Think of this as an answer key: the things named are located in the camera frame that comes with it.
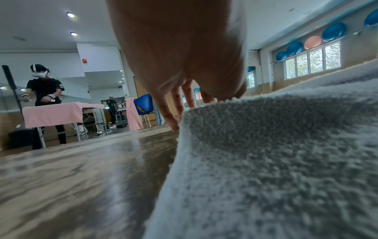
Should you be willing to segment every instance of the wooden table surface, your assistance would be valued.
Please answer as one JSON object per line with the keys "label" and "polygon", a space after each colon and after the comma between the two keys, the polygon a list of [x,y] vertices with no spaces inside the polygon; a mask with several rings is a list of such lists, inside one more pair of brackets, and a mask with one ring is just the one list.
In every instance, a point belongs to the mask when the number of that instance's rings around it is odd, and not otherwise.
{"label": "wooden table surface", "polygon": [[154,127],[0,159],[0,238],[141,238],[177,137]]}

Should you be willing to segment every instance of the black pants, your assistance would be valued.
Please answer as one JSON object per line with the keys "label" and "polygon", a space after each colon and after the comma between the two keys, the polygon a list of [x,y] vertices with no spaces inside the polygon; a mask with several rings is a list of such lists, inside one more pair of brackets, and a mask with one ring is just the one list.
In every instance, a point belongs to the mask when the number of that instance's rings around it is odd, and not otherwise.
{"label": "black pants", "polygon": [[[60,104],[60,100],[57,100],[55,102],[49,102],[49,103],[43,103],[43,102],[40,102],[40,100],[37,100],[35,102],[35,106],[46,106],[46,105],[52,105],[52,104]],[[58,131],[58,133],[60,132],[64,132],[65,129],[64,129],[64,125],[55,125],[55,128],[56,130]],[[38,134],[38,129],[37,128],[34,128],[33,130],[33,134],[31,136],[32,138],[32,145],[33,145],[33,149],[41,149],[42,148],[42,143],[41,143],[41,140],[39,138],[39,134]],[[59,143],[61,144],[66,144],[66,134],[65,133],[61,133],[61,134],[58,134],[58,139],[59,139]]]}
{"label": "black pants", "polygon": [[117,113],[117,111],[115,109],[109,109],[109,111],[110,111],[111,123],[115,124],[115,122],[117,121],[115,117],[115,114]]}
{"label": "black pants", "polygon": [[[55,125],[55,128],[58,131],[58,133],[65,131],[64,125],[62,125],[62,124],[61,125]],[[59,139],[60,144],[66,144],[67,143],[66,142],[66,133],[58,134],[58,139]],[[33,149],[41,149],[42,148],[42,143],[41,143],[41,140],[39,138],[37,128],[34,128],[32,140],[33,140]]]}

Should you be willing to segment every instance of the black shirt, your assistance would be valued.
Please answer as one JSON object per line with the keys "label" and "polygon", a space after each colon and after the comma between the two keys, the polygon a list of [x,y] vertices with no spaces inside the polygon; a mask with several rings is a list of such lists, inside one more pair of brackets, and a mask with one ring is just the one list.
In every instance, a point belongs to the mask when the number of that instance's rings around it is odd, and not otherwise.
{"label": "black shirt", "polygon": [[[35,92],[35,95],[37,97],[37,101],[35,102],[36,105],[41,104],[41,99],[43,97],[47,96],[48,94],[54,94],[57,89],[61,89],[62,91],[64,90],[62,83],[59,80],[52,79],[52,78],[48,80],[43,80],[40,78],[30,80],[28,81],[26,88],[31,89],[32,91]],[[59,99],[59,97],[55,98],[55,102],[51,102],[51,104],[59,104],[59,103],[61,103],[61,100]]]}
{"label": "black shirt", "polygon": [[109,109],[115,110],[115,105],[117,102],[115,100],[107,100],[107,105],[109,106]]}

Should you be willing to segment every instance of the pink exercise ball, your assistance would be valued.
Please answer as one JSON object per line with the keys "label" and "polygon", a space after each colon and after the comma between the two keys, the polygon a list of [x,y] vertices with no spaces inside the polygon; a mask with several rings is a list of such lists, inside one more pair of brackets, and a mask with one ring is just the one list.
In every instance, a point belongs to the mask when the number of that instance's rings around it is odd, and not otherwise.
{"label": "pink exercise ball", "polygon": [[322,43],[322,38],[320,36],[313,36],[307,39],[304,43],[304,48],[306,50],[319,46]]}

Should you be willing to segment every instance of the pink cloth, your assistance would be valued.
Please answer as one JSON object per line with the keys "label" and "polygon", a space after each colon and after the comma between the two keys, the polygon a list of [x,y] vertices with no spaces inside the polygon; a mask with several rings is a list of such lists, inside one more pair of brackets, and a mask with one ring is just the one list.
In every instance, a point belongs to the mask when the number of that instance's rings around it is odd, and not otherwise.
{"label": "pink cloth", "polygon": [[126,99],[126,115],[127,122],[129,123],[130,131],[143,129],[141,118],[139,118],[137,108],[134,104],[134,98]]}
{"label": "pink cloth", "polygon": [[87,103],[64,103],[49,106],[26,107],[22,109],[26,128],[72,124],[83,122],[83,108],[104,109],[104,105]]}

